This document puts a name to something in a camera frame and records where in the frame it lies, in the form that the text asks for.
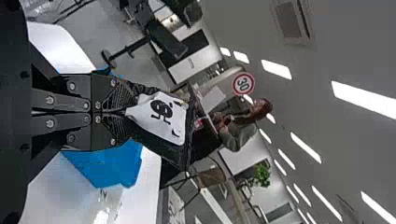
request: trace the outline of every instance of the white bag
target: white bag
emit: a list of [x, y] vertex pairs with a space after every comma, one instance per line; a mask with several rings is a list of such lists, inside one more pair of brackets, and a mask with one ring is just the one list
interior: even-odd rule
[[138, 104], [126, 109], [125, 116], [144, 130], [182, 146], [186, 135], [188, 105], [163, 92], [139, 95]]

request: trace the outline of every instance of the ceiling light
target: ceiling light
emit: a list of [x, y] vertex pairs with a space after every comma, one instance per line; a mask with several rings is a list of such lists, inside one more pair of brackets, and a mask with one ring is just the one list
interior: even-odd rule
[[247, 100], [251, 105], [253, 105], [253, 99], [251, 99], [251, 97], [249, 95], [243, 95], [244, 99]]
[[228, 57], [231, 57], [231, 52], [230, 52], [229, 49], [220, 48], [220, 51], [221, 51], [221, 53], [222, 53], [223, 55], [228, 56]]
[[341, 217], [341, 215], [337, 212], [337, 210], [335, 210], [335, 208], [329, 203], [329, 201], [327, 201], [327, 199], [317, 190], [317, 188], [315, 188], [315, 186], [312, 186], [312, 190], [318, 196], [318, 198], [320, 198], [320, 200], [326, 205], [326, 207], [329, 208], [329, 210], [338, 218], [338, 220], [342, 222], [343, 218]]
[[297, 137], [294, 133], [290, 133], [291, 139], [300, 147], [302, 148], [306, 153], [308, 153], [312, 158], [315, 159], [318, 163], [321, 164], [321, 158], [319, 154], [309, 147], [306, 143], [303, 142], [299, 137]]
[[269, 144], [272, 144], [271, 138], [268, 137], [268, 135], [267, 135], [262, 129], [260, 129], [260, 133], [261, 133], [262, 136], [267, 140], [267, 142], [268, 142]]
[[267, 118], [268, 118], [269, 120], [271, 120], [271, 122], [273, 122], [274, 124], [276, 124], [275, 118], [274, 118], [274, 116], [272, 116], [272, 114], [268, 113], [268, 114], [267, 114]]
[[233, 56], [235, 56], [236, 60], [241, 61], [242, 63], [250, 63], [250, 61], [248, 60], [248, 56], [244, 53], [234, 51]]
[[300, 214], [300, 216], [303, 218], [304, 222], [305, 222], [306, 224], [309, 224], [308, 220], [306, 220], [306, 217], [305, 217], [304, 214], [301, 212], [300, 208], [297, 209], [297, 211], [298, 211], [298, 213]]
[[364, 107], [391, 119], [396, 119], [396, 99], [336, 81], [332, 81], [332, 91], [335, 97], [341, 100]]
[[311, 221], [312, 224], [317, 224], [317, 222], [311, 217], [311, 214], [306, 213], [306, 215], [308, 216], [309, 220]]
[[385, 210], [379, 203], [370, 198], [363, 191], [361, 192], [361, 198], [367, 203], [373, 210], [375, 210], [382, 218], [384, 218], [390, 224], [396, 224], [396, 217]]
[[284, 175], [284, 176], [288, 175], [288, 174], [286, 174], [286, 171], [283, 169], [283, 167], [279, 164], [279, 162], [277, 162], [277, 160], [274, 160], [274, 163], [275, 163], [277, 169], [280, 170], [280, 173], [282, 173], [282, 175]]
[[309, 202], [308, 198], [306, 197], [306, 195], [303, 193], [303, 191], [296, 185], [293, 185], [294, 188], [297, 190], [297, 192], [300, 194], [300, 196], [304, 199], [304, 201], [306, 202], [306, 204], [308, 204], [310, 207], [312, 207], [311, 202]]
[[291, 197], [293, 197], [294, 201], [296, 201], [297, 203], [299, 203], [300, 201], [298, 201], [297, 196], [294, 194], [294, 192], [290, 189], [289, 186], [286, 186], [286, 189], [288, 190], [289, 194], [291, 195]]
[[280, 148], [277, 149], [277, 152], [279, 152], [279, 155], [285, 160], [288, 165], [291, 167], [291, 169], [296, 170], [296, 167], [294, 163], [289, 159], [289, 157], [282, 151]]
[[269, 73], [291, 80], [290, 70], [285, 65], [262, 60], [262, 67]]

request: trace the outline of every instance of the green plant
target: green plant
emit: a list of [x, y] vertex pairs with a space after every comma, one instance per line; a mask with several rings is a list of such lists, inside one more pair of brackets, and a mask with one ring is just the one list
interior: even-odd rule
[[269, 180], [271, 172], [263, 164], [258, 164], [254, 166], [255, 173], [247, 182], [251, 187], [262, 187], [268, 188], [271, 185]]

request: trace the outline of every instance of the ceiling vent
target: ceiling vent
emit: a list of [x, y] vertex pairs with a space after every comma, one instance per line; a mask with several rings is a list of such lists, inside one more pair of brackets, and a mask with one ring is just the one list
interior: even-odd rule
[[311, 10], [307, 0], [273, 0], [276, 27], [287, 45], [307, 46], [312, 42]]

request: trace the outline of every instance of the woman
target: woman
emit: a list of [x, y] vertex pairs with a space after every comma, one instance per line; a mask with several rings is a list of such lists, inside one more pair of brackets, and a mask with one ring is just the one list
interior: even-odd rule
[[213, 120], [217, 123], [222, 144], [233, 152], [241, 147], [257, 132], [256, 121], [263, 119], [273, 110], [273, 105], [266, 99], [257, 100], [251, 108], [236, 113], [215, 113]]

